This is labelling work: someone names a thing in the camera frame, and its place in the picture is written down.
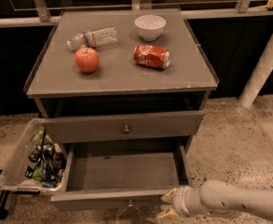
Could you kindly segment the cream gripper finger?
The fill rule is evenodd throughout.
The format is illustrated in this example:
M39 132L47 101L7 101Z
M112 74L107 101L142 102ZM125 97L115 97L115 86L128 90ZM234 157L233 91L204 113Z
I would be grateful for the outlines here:
M167 192L165 195L161 197L161 200L164 203L173 203L173 198L177 190L178 190L177 188L171 189L169 192Z
M178 214L172 207L167 207L157 215L159 222L175 222L179 219Z

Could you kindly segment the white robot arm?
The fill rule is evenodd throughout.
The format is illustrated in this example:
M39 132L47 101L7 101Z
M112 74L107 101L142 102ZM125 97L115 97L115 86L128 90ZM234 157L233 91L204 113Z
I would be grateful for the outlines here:
M157 215L159 224L183 224L187 217L234 217L239 212L273 222L273 191L240 189L209 180L200 187L171 189L161 197L168 204Z

